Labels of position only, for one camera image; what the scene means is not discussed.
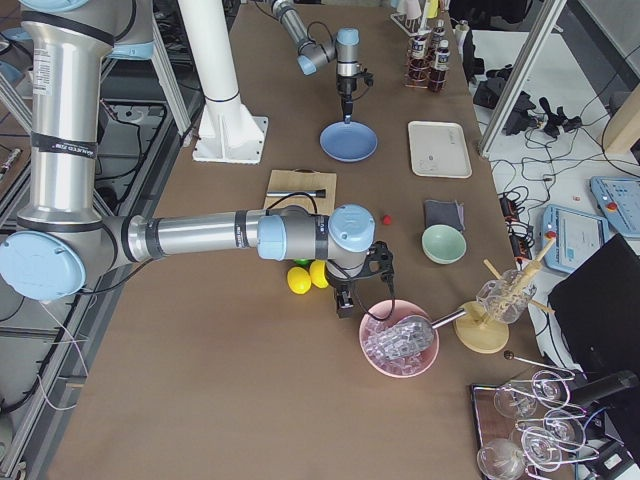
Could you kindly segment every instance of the computer screen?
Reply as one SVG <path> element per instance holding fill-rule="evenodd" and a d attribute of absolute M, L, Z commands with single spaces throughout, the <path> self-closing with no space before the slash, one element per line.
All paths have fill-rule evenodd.
<path fill-rule="evenodd" d="M 640 259 L 614 236 L 549 294 L 569 352 L 589 382 L 621 370 L 640 376 Z M 603 399 L 640 462 L 640 388 Z"/>

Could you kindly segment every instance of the rectangular white tray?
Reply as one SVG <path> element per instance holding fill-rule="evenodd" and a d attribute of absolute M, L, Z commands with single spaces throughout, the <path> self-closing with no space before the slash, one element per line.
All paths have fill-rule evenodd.
<path fill-rule="evenodd" d="M 471 162 L 462 127 L 448 122 L 409 122 L 411 169 L 421 177 L 469 178 Z"/>

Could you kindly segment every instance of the yellow lemon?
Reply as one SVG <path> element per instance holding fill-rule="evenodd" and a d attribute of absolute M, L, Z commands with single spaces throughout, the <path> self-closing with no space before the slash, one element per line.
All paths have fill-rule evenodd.
<path fill-rule="evenodd" d="M 327 282 L 327 276 L 324 271 L 324 263 L 324 260 L 314 260 L 309 267 L 311 283 L 318 288 L 327 288 L 329 286 L 329 282 Z"/>
<path fill-rule="evenodd" d="M 302 267 L 293 267 L 287 272 L 287 283 L 293 293 L 304 295 L 311 288 L 311 277 Z"/>

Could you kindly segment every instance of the folded cloth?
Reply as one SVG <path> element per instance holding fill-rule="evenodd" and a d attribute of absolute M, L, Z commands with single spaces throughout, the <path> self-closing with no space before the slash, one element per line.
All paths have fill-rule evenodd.
<path fill-rule="evenodd" d="M 456 201 L 426 200 L 424 202 L 424 220 L 426 228 L 432 225 L 449 225 L 462 232 L 464 230 L 464 206 Z"/>

